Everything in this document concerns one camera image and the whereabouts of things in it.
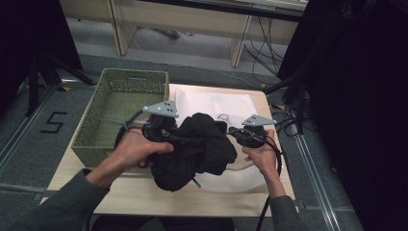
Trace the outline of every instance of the sleeve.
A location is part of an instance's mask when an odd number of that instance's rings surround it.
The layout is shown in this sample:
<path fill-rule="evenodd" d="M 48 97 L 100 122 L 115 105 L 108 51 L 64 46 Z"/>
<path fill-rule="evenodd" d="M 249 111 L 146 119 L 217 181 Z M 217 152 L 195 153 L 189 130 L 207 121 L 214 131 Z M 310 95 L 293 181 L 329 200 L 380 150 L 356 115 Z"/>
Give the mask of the sleeve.
<path fill-rule="evenodd" d="M 287 196 L 278 196 L 269 201 L 272 211 L 273 227 L 276 231 L 309 230 L 300 219 L 292 199 Z"/>
<path fill-rule="evenodd" d="M 14 230 L 82 230 L 87 217 L 109 191 L 86 178 L 90 170 L 78 172 L 56 194 L 18 220 Z"/>

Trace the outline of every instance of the person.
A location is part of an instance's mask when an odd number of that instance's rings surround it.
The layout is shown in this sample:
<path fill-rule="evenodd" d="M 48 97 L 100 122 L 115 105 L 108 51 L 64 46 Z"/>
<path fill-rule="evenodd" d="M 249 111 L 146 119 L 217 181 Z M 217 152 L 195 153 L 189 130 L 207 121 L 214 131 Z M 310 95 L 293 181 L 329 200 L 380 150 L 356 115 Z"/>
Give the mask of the person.
<path fill-rule="evenodd" d="M 268 134 L 270 138 L 273 137 L 272 130 Z M 56 194 L 15 222 L 10 230 L 82 230 L 89 215 L 109 192 L 111 184 L 120 174 L 136 165 L 145 165 L 146 158 L 152 153 L 165 155 L 173 151 L 173 148 L 168 142 L 148 141 L 140 129 L 130 129 L 113 154 L 97 168 L 93 171 L 85 168 L 80 170 Z M 258 149 L 244 147 L 242 151 L 248 155 L 246 160 L 252 161 L 265 177 L 275 230 L 307 230 L 291 198 L 286 196 L 280 183 L 279 175 L 274 168 L 276 156 L 273 149 L 264 145 Z"/>

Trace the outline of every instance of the wicker basket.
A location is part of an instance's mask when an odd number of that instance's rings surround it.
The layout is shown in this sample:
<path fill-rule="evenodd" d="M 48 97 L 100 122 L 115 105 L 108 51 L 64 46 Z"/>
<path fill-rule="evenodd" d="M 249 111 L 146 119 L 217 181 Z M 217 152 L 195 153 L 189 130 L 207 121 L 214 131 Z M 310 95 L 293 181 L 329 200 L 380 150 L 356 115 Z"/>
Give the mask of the wicker basket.
<path fill-rule="evenodd" d="M 168 74 L 104 69 L 72 144 L 85 167 L 97 167 L 112 153 L 120 123 L 145 105 L 168 100 Z"/>

